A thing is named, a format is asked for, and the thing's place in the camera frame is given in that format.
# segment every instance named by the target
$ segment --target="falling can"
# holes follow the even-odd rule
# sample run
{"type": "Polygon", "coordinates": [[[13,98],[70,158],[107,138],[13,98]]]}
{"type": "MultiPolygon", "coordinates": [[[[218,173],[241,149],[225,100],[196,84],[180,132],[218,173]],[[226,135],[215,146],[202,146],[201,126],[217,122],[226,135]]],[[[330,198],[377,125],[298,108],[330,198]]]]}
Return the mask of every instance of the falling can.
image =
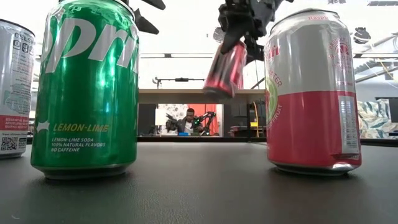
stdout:
{"type": "Polygon", "coordinates": [[[361,165],[351,40],[335,12],[276,23],[264,48],[267,155],[279,169],[341,175],[361,165]]]}
{"type": "Polygon", "coordinates": [[[203,91],[215,100],[230,99],[235,96],[236,90],[243,88],[243,67],[246,64],[246,44],[239,41],[229,52],[222,54],[222,44],[216,55],[203,91]]]}
{"type": "Polygon", "coordinates": [[[0,19],[0,158],[26,150],[35,35],[0,19]]]}
{"type": "Polygon", "coordinates": [[[64,0],[45,26],[31,164],[49,179],[136,160],[138,29],[119,0],[64,0]]]}

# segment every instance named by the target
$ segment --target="can rim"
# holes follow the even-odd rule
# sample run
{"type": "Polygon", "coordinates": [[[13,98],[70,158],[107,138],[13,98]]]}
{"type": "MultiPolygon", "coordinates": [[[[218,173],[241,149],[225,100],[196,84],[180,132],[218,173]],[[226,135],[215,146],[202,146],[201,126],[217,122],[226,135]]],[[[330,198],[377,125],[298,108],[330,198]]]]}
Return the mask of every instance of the can rim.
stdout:
{"type": "Polygon", "coordinates": [[[36,38],[36,35],[35,35],[30,29],[28,29],[28,28],[26,28],[26,27],[24,27],[24,26],[22,26],[22,25],[19,25],[19,24],[16,23],[16,22],[11,22],[11,21],[8,21],[8,20],[6,20],[6,19],[0,19],[0,22],[8,22],[9,24],[12,24],[12,25],[14,25],[14,26],[18,26],[18,27],[20,27],[20,28],[23,28],[23,29],[25,29],[26,31],[30,32],[30,33],[33,35],[33,37],[36,38]]]}
{"type": "Polygon", "coordinates": [[[116,1],[117,3],[119,3],[120,5],[125,7],[130,12],[130,14],[132,15],[132,18],[134,19],[134,21],[136,21],[136,17],[134,16],[134,12],[132,11],[130,6],[128,6],[126,3],[124,3],[124,2],[122,2],[120,0],[113,0],[113,1],[116,1]]]}
{"type": "Polygon", "coordinates": [[[338,13],[335,12],[335,11],[324,10],[324,9],[316,9],[316,8],[302,9],[302,10],[299,10],[299,11],[293,13],[293,14],[290,14],[290,15],[286,16],[285,18],[283,18],[283,19],[279,20],[278,22],[276,22],[276,23],[272,26],[271,31],[270,31],[269,33],[271,34],[271,33],[272,33],[272,30],[274,29],[274,27],[275,27],[276,25],[278,25],[280,22],[282,22],[282,21],[284,21],[284,20],[286,20],[286,19],[288,19],[288,18],[290,18],[290,17],[292,17],[292,16],[296,16],[296,15],[301,14],[301,13],[312,12],[312,11],[329,12],[329,13],[336,14],[336,16],[337,16],[338,18],[340,18],[340,16],[338,15],[338,13]]]}

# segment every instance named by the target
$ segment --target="man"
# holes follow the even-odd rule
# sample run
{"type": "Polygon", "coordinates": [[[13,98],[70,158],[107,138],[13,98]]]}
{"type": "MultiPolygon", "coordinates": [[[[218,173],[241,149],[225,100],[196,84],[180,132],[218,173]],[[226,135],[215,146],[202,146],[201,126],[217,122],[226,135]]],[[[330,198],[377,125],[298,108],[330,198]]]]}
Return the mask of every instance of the man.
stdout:
{"type": "Polygon", "coordinates": [[[203,131],[203,126],[198,125],[195,129],[192,129],[192,122],[195,115],[195,110],[192,108],[187,109],[187,114],[184,119],[178,121],[178,132],[179,133],[200,133],[203,131]]]}

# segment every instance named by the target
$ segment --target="table surface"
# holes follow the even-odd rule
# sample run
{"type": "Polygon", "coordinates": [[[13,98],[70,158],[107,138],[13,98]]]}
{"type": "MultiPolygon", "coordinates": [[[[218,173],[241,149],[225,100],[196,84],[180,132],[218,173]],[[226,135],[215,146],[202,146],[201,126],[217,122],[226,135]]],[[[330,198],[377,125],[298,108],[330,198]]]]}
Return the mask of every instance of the table surface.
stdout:
{"type": "Polygon", "coordinates": [[[363,146],[349,177],[279,172],[250,143],[138,145],[125,175],[45,180],[19,159],[0,161],[1,223],[398,223],[398,148],[363,146]]]}
{"type": "Polygon", "coordinates": [[[140,89],[139,103],[218,103],[241,104],[264,100],[265,90],[237,90],[230,100],[217,100],[204,95],[201,89],[140,89]]]}

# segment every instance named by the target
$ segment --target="aluminum can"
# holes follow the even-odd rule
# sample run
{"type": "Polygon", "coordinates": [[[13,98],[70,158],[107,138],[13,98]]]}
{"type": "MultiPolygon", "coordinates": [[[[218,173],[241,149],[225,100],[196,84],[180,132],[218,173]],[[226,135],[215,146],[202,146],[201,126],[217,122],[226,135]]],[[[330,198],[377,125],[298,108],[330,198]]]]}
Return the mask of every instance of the aluminum can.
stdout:
{"type": "Polygon", "coordinates": [[[26,150],[35,35],[0,19],[0,158],[26,150]]]}
{"type": "Polygon", "coordinates": [[[203,87],[205,94],[216,100],[234,98],[236,90],[243,88],[247,54],[246,44],[241,41],[225,54],[221,54],[220,45],[203,87]]]}
{"type": "Polygon", "coordinates": [[[119,0],[65,0],[49,13],[31,157],[47,178],[122,174],[136,160],[137,33],[119,0]]]}
{"type": "Polygon", "coordinates": [[[307,174],[359,167],[351,41],[339,15],[306,9],[281,20],[265,61],[268,159],[307,174]]]}

